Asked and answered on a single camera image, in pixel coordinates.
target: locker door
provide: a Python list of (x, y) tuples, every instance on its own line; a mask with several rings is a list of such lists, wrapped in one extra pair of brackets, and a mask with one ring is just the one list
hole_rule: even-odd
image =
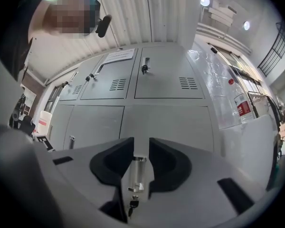
[(86, 77), (89, 76), (102, 57), (103, 56), (97, 56), (88, 59), (79, 66), (75, 78), (62, 90), (59, 98), (60, 101), (77, 100), (79, 93), (86, 82)]
[(121, 138), (134, 137), (134, 153), (149, 154), (149, 138), (160, 138), (213, 152), (213, 133), (207, 107), (126, 106)]
[(135, 62), (137, 49), (129, 60), (100, 65), (94, 70), (96, 79), (91, 79), (81, 97), (90, 99), (125, 99)]
[(74, 106), (73, 105), (57, 105), (50, 125), (52, 130), (49, 141), (55, 150), (63, 150), (63, 143), (66, 136), (67, 124), (70, 120)]
[(66, 131), (64, 150), (69, 149), (70, 136), (74, 149), (119, 139), (123, 106), (75, 106)]
[(142, 49), (135, 98), (204, 98), (198, 79), (181, 47), (147, 47)]

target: locker handle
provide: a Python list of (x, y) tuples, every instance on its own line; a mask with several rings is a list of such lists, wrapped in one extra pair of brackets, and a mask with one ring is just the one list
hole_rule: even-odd
[(99, 68), (97, 69), (96, 73), (94, 73), (94, 75), (99, 75), (100, 71), (103, 69), (104, 64), (100, 65)]
[(70, 135), (69, 150), (74, 149), (75, 137)]

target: ventilation slot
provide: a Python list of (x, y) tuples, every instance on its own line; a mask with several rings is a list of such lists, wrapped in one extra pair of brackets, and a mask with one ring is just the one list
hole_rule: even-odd
[(126, 79), (116, 79), (112, 81), (110, 90), (124, 90)]
[(79, 92), (80, 92), (80, 90), (81, 90), (81, 87), (82, 87), (82, 85), (77, 85), (76, 87), (75, 87), (75, 89), (73, 90), (73, 92), (72, 92), (72, 95), (77, 95), (77, 94), (79, 94)]
[(198, 89), (194, 78), (179, 77), (182, 89)]

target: white cabinet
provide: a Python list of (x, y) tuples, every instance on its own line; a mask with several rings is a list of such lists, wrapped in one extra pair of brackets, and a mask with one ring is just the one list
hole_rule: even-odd
[(64, 150), (69, 149), (70, 136), (75, 137), (74, 149), (119, 139), (123, 112), (123, 106), (75, 106), (67, 126)]
[(70, 120), (74, 106), (73, 105), (57, 105), (53, 112), (50, 123), (49, 141), (55, 150), (63, 150), (63, 144), (67, 131), (67, 124)]
[(204, 98), (182, 47), (143, 48), (140, 67), (145, 62), (149, 72), (138, 71), (135, 98)]
[(66, 85), (60, 94), (60, 101), (76, 100), (82, 90), (86, 77), (90, 75), (93, 69), (98, 65), (103, 56), (97, 56), (84, 61), (78, 68), (75, 78)]
[(125, 99), (137, 49), (133, 58), (100, 65), (94, 70), (96, 79), (91, 79), (85, 88), (81, 100)]

